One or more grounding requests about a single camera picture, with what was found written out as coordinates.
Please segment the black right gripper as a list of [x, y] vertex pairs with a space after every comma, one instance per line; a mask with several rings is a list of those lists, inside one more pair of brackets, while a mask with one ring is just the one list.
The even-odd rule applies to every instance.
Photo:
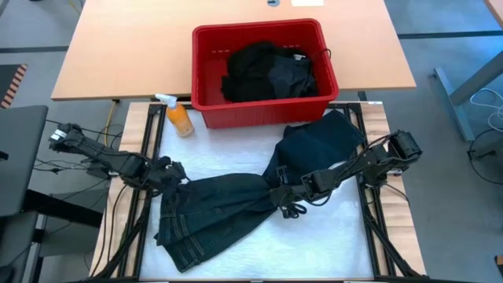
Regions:
[[276, 169], [280, 186], [270, 191], [270, 200], [277, 207], [286, 207], [290, 203], [304, 200], [312, 201], [314, 199], [313, 173], [303, 175], [299, 185], [292, 185], [288, 180], [288, 170], [286, 166]]

